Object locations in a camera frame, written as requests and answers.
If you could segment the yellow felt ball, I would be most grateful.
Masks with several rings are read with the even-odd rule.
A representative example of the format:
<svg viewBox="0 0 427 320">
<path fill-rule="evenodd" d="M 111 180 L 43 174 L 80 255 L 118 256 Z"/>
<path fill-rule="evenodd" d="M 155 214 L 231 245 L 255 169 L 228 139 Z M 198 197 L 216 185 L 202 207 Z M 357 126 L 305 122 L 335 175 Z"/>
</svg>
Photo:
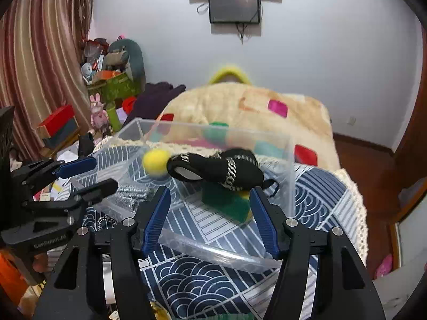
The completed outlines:
<svg viewBox="0 0 427 320">
<path fill-rule="evenodd" d="M 160 178 L 167 174 L 167 162 L 170 153 L 162 149 L 152 149 L 143 155 L 142 163 L 145 172 L 154 177 Z"/>
</svg>

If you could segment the blue wave pattern cover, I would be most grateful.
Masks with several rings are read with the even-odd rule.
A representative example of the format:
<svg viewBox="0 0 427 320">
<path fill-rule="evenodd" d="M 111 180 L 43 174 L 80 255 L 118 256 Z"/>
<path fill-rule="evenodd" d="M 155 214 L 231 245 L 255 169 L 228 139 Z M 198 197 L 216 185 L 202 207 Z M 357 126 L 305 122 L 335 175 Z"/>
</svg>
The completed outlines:
<svg viewBox="0 0 427 320">
<path fill-rule="evenodd" d="M 115 178 L 117 194 L 90 208 L 84 219 L 85 226 L 99 230 L 134 215 L 135 203 L 124 200 L 125 194 L 146 197 L 160 186 L 168 187 L 172 203 L 159 244 L 140 262 L 149 299 L 175 319 L 239 313 L 260 319 L 273 293 L 279 262 L 265 250 L 255 221 L 238 222 L 209 205 L 204 185 L 151 177 L 143 167 L 143 155 L 154 148 L 192 152 L 188 145 L 121 139 L 99 148 L 97 167 L 66 182 L 59 198 Z M 366 259 L 366 208 L 345 170 L 295 163 L 287 147 L 265 142 L 257 143 L 254 153 L 265 178 L 278 182 L 268 190 L 272 203 L 311 229 L 340 227 Z"/>
</svg>

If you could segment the dark purple garment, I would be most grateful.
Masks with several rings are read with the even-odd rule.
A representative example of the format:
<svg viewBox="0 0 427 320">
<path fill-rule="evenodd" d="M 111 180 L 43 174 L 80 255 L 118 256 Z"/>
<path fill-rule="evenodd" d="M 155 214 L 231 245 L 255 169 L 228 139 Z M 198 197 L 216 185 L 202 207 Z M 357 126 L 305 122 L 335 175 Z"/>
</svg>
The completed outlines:
<svg viewBox="0 0 427 320">
<path fill-rule="evenodd" d="M 185 85 L 174 87 L 168 82 L 147 83 L 144 91 L 137 96 L 133 103 L 132 110 L 123 126 L 129 124 L 134 118 L 156 120 L 169 102 L 185 90 Z"/>
</svg>

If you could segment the red knit item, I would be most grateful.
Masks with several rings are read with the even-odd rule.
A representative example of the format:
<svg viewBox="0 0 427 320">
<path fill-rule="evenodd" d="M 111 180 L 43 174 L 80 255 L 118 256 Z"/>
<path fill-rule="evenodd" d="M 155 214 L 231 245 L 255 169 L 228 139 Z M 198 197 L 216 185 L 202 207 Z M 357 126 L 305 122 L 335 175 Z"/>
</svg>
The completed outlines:
<svg viewBox="0 0 427 320">
<path fill-rule="evenodd" d="M 132 112 L 136 100 L 137 98 L 135 96 L 131 96 L 122 101 L 122 109 L 127 116 Z"/>
</svg>

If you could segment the wooden door frame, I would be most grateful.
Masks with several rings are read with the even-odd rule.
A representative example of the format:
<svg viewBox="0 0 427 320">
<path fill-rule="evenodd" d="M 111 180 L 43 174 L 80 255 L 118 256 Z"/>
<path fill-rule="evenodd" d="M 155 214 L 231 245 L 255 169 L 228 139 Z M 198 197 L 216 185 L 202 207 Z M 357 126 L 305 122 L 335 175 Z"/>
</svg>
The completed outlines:
<svg viewBox="0 0 427 320">
<path fill-rule="evenodd" d="M 403 246 L 400 225 L 412 215 L 426 197 L 426 29 L 421 28 L 422 63 L 416 99 L 408 106 L 410 118 L 393 155 L 402 187 L 412 189 L 412 195 L 389 224 L 392 238 L 393 267 L 402 266 Z"/>
</svg>

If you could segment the pink plush toy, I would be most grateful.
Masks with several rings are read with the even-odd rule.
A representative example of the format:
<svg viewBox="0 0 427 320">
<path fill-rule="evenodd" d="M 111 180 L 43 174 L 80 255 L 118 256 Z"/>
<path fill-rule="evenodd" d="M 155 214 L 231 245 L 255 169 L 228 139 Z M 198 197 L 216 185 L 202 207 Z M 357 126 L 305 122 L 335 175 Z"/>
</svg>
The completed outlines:
<svg viewBox="0 0 427 320">
<path fill-rule="evenodd" d="M 374 279 L 379 279 L 392 271 L 393 268 L 393 256 L 392 254 L 388 254 L 377 267 L 374 273 Z"/>
</svg>

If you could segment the small wall-mounted screen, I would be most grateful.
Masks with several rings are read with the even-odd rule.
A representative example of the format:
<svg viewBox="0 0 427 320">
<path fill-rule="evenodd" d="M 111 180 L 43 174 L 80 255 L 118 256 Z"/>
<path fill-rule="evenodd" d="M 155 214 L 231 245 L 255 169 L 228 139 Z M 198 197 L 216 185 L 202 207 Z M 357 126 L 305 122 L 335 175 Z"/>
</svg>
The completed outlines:
<svg viewBox="0 0 427 320">
<path fill-rule="evenodd" d="M 260 0 L 208 0 L 210 24 L 259 24 Z"/>
</svg>

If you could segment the red and grey box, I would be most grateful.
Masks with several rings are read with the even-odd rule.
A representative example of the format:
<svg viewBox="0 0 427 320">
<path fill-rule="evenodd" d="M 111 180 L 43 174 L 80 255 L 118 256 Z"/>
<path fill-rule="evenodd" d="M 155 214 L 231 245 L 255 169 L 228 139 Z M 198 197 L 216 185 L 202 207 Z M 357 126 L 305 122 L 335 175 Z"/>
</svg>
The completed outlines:
<svg viewBox="0 0 427 320">
<path fill-rule="evenodd" d="M 57 148 L 78 129 L 74 109 L 70 104 L 57 108 L 36 127 L 44 146 L 51 150 Z"/>
</svg>

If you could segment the green cylindrical bottle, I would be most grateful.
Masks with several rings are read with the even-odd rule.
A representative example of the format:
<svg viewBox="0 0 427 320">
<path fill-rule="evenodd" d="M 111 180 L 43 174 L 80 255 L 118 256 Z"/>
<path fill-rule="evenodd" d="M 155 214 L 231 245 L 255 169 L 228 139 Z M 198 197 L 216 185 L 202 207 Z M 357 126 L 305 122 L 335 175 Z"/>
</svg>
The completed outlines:
<svg viewBox="0 0 427 320">
<path fill-rule="evenodd" d="M 122 123 L 119 120 L 115 104 L 107 103 L 106 112 L 109 117 L 109 123 L 112 127 L 113 132 L 118 132 L 122 128 Z"/>
</svg>

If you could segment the beige fluffy patch blanket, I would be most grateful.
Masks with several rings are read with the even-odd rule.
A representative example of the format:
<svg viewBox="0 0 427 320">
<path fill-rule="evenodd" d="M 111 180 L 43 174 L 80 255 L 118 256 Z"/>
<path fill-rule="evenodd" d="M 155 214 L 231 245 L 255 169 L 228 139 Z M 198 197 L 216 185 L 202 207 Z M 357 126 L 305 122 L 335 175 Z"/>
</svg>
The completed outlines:
<svg viewBox="0 0 427 320">
<path fill-rule="evenodd" d="M 225 123 L 230 128 L 285 134 L 315 152 L 319 168 L 341 168 L 329 112 L 310 96 L 223 82 L 185 91 L 161 113 L 172 114 L 173 122 Z"/>
</svg>

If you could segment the pink rabbit figurine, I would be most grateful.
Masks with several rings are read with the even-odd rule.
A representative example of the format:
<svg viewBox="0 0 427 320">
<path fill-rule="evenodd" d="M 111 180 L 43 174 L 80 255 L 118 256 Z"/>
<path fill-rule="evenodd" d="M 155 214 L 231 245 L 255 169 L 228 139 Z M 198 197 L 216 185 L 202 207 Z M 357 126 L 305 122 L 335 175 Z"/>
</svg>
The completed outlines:
<svg viewBox="0 0 427 320">
<path fill-rule="evenodd" d="M 90 96 L 90 112 L 90 122 L 93 128 L 102 133 L 102 135 L 108 134 L 110 132 L 109 117 L 104 110 L 99 93 Z"/>
</svg>

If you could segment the clear plastic storage box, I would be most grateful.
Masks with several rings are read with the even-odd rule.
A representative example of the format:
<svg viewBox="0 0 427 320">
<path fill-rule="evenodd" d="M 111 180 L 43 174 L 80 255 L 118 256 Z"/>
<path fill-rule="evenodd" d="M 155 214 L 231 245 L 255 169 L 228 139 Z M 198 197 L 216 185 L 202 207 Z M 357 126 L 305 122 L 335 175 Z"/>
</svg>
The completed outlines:
<svg viewBox="0 0 427 320">
<path fill-rule="evenodd" d="M 207 262 L 245 272 L 261 273 L 280 263 L 263 247 L 255 220 L 232 219 L 219 211 L 220 186 L 202 181 L 185 183 L 168 174 L 155 176 L 143 166 L 150 150 L 171 155 L 194 153 L 209 157 L 232 148 L 251 151 L 266 180 L 274 184 L 265 190 L 270 202 L 288 216 L 295 214 L 293 143 L 283 133 L 233 129 L 136 118 L 111 139 L 98 146 L 97 167 L 72 178 L 72 190 L 115 179 L 120 191 L 137 190 L 152 195 L 160 186 L 170 189 L 171 206 L 159 242 L 164 249 L 197 257 Z"/>
</svg>

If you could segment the grey-green plush toy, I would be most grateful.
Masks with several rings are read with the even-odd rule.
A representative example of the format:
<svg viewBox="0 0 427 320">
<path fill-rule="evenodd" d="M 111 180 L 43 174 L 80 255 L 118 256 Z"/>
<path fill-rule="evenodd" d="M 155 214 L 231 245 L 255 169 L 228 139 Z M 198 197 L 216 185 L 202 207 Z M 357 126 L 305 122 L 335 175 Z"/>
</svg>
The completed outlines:
<svg viewBox="0 0 427 320">
<path fill-rule="evenodd" d="M 102 70 L 124 69 L 127 76 L 143 90 L 145 68 L 139 45 L 129 38 L 114 41 L 104 56 Z"/>
</svg>

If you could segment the green cardboard box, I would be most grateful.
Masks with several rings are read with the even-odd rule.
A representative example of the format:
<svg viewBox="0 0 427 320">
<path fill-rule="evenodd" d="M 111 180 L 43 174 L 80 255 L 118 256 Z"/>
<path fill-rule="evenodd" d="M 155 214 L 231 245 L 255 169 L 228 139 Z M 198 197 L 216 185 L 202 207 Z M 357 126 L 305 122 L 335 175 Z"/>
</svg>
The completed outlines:
<svg viewBox="0 0 427 320">
<path fill-rule="evenodd" d="M 98 93 L 102 103 L 112 103 L 115 100 L 138 96 L 141 92 L 141 86 L 139 82 L 133 81 L 124 72 L 110 79 L 89 85 L 87 90 L 89 96 L 95 96 Z"/>
</svg>

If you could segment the green sponge cloth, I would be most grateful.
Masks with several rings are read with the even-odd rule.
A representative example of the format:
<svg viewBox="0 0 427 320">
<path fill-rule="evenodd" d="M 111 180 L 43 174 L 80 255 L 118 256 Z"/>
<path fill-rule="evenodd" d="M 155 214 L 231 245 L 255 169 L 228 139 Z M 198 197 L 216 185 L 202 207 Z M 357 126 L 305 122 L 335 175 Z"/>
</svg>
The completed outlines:
<svg viewBox="0 0 427 320">
<path fill-rule="evenodd" d="M 240 223 L 252 218 L 248 191 L 232 191 L 214 183 L 203 183 L 202 202 Z"/>
</svg>

